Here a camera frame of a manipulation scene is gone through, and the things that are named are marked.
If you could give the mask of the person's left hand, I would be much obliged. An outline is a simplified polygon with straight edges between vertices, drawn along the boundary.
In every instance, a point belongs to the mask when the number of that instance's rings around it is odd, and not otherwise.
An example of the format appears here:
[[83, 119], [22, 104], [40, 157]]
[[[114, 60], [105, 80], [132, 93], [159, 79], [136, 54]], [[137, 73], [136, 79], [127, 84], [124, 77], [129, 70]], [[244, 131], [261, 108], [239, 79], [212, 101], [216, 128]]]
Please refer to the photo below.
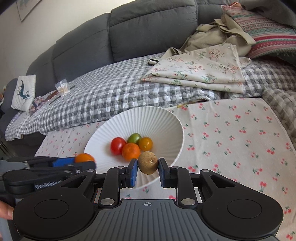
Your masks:
[[12, 220], [13, 211], [14, 211], [13, 207], [11, 207], [10, 205], [8, 205], [3, 201], [0, 201], [0, 218], [6, 219], [6, 220]]

